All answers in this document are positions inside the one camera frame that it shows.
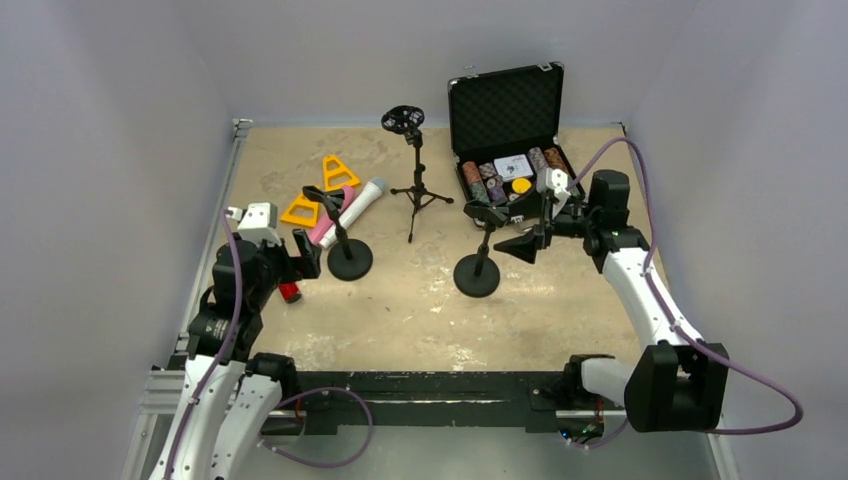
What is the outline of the red glitter microphone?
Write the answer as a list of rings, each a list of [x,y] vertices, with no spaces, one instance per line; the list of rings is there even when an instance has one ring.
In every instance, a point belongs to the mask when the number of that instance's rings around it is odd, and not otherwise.
[[[302,298],[302,293],[294,282],[281,283],[278,285],[278,290],[286,304],[294,304]]]

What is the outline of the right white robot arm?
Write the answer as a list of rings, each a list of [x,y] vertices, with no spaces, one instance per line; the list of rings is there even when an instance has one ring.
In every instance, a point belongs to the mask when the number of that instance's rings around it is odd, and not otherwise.
[[[656,278],[643,233],[630,225],[626,174],[599,170],[585,202],[573,199],[566,173],[548,169],[537,183],[538,224],[496,244],[497,251],[533,263],[555,236],[580,238],[597,271],[612,286],[643,348],[638,362],[611,355],[574,355],[544,393],[557,400],[600,396],[624,408],[639,432],[709,431],[720,419],[728,353],[707,343]]]

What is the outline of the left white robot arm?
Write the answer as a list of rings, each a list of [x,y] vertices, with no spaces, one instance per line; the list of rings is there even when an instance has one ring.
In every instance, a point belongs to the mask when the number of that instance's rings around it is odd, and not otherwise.
[[[316,279],[320,252],[302,229],[284,243],[236,232],[219,248],[212,283],[188,329],[184,378],[153,479],[224,479],[253,445],[268,414],[301,390],[293,358],[254,353],[261,313],[280,285]]]

